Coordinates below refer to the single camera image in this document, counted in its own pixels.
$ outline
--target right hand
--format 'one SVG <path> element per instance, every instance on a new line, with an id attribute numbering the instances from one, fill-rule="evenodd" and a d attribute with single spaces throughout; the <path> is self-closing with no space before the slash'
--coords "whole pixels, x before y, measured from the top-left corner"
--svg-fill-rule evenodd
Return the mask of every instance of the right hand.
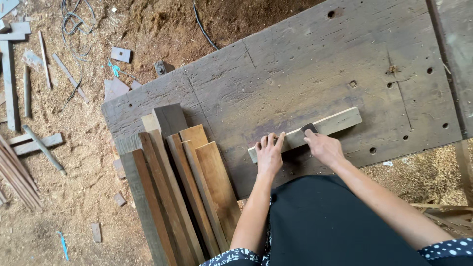
<path id="1" fill-rule="evenodd" d="M 339 140 L 313 133 L 310 129 L 307 129 L 304 133 L 306 135 L 304 141 L 309 144 L 310 153 L 321 163 L 332 168 L 339 162 L 346 160 Z"/>

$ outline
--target wooden post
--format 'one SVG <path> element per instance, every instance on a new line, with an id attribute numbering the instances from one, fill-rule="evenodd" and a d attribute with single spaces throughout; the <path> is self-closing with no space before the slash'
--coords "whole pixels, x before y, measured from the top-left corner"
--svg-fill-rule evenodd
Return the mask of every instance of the wooden post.
<path id="1" fill-rule="evenodd" d="M 468 140 L 462 140 L 455 143 L 456 161 L 460 168 L 462 176 L 463 190 L 465 191 L 468 206 L 473 206 L 473 170 L 468 152 Z"/>

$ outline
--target sawdust-covered floor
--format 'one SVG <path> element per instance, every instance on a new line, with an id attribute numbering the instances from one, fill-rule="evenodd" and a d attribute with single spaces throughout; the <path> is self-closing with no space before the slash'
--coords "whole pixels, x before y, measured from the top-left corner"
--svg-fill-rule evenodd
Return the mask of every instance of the sawdust-covered floor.
<path id="1" fill-rule="evenodd" d="M 112 46 L 133 50 L 131 64 L 114 61 L 122 71 L 141 83 L 156 78 L 153 62 L 166 60 L 176 67 L 209 54 L 213 48 L 200 32 L 191 0 L 89 0 L 96 16 L 92 34 L 75 33 L 67 41 L 78 51 L 92 45 L 82 62 L 82 89 L 91 100 L 86 105 L 74 97 L 61 111 L 72 85 L 52 53 L 57 53 L 78 80 L 79 69 L 61 37 L 60 0 L 21 0 L 18 15 L 28 15 L 32 35 L 14 45 L 17 90 L 23 113 L 21 61 L 25 49 L 41 56 L 37 31 L 42 30 L 54 81 L 52 91 L 44 73 L 32 70 L 33 119 L 22 118 L 37 135 L 62 132 L 65 144 L 52 149 L 68 175 L 62 177 L 46 157 L 32 153 L 23 164 L 38 182 L 44 203 L 42 212 L 30 212 L 0 181 L 10 204 L 0 207 L 0 265 L 63 265 L 64 254 L 56 231 L 62 231 L 69 265 L 152 265 L 151 256 L 126 181 L 116 177 L 109 146 L 110 133 L 100 111 L 104 79 L 112 79 L 107 66 Z M 321 0 L 197 1 L 202 22 L 216 45 L 223 47 L 301 12 Z M 91 19 L 81 2 L 78 11 Z M 5 17 L 11 21 L 11 14 Z M 128 85 L 131 79 L 120 78 Z M 5 116 L 0 107 L 0 117 Z M 5 137 L 19 135 L 0 125 Z M 452 146 L 363 169 L 376 181 L 409 202 L 466 204 Z M 121 192 L 129 201 L 118 207 L 113 195 Z M 94 243 L 90 223 L 102 223 L 103 243 Z"/>

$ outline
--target finger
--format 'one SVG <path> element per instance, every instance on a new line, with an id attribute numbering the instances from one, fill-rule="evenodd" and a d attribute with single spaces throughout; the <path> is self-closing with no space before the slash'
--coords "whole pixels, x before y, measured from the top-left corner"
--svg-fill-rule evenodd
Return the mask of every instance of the finger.
<path id="1" fill-rule="evenodd" d="M 258 154 L 261 151 L 261 142 L 257 142 L 254 148 L 256 150 L 256 154 Z"/>
<path id="2" fill-rule="evenodd" d="M 310 129 L 306 129 L 306 131 L 304 131 L 304 134 L 305 134 L 308 138 L 315 136 L 314 132 L 312 132 L 312 130 L 310 130 Z"/>
<path id="3" fill-rule="evenodd" d="M 267 144 L 268 144 L 268 136 L 264 136 L 263 138 L 261 138 L 262 149 L 265 149 Z"/>
<path id="4" fill-rule="evenodd" d="M 276 133 L 272 132 L 268 136 L 268 147 L 274 147 L 274 138 L 276 137 Z"/>
<path id="5" fill-rule="evenodd" d="M 283 131 L 281 134 L 279 134 L 278 141 L 276 142 L 276 147 L 278 149 L 282 148 L 282 142 L 284 141 L 284 137 L 286 136 L 286 133 Z"/>

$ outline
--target stack of wood planks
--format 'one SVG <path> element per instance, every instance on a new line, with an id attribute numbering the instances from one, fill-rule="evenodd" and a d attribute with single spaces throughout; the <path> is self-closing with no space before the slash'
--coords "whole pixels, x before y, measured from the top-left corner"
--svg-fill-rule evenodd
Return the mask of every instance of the stack of wood planks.
<path id="1" fill-rule="evenodd" d="M 229 249 L 240 209 L 220 151 L 179 104 L 143 116 L 116 139 L 155 265 L 199 265 Z"/>
<path id="2" fill-rule="evenodd" d="M 0 135 L 0 173 L 13 189 L 15 194 L 30 209 L 41 210 L 43 204 L 39 199 L 38 187 L 28 171 L 21 164 L 15 151 Z"/>

